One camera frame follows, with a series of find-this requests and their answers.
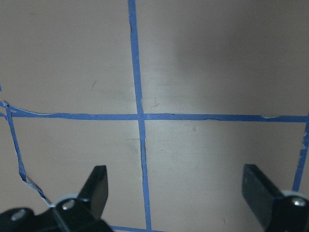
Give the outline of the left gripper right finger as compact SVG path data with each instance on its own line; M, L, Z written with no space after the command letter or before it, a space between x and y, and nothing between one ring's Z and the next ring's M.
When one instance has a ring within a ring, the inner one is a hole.
M268 228L278 203L284 198L282 192L254 164L243 166L241 192L262 228Z

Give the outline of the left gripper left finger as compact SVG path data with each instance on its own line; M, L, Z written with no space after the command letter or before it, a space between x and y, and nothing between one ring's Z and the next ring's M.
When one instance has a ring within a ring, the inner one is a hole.
M106 165L95 166L77 199L90 211L95 219L100 219L108 199L108 176Z

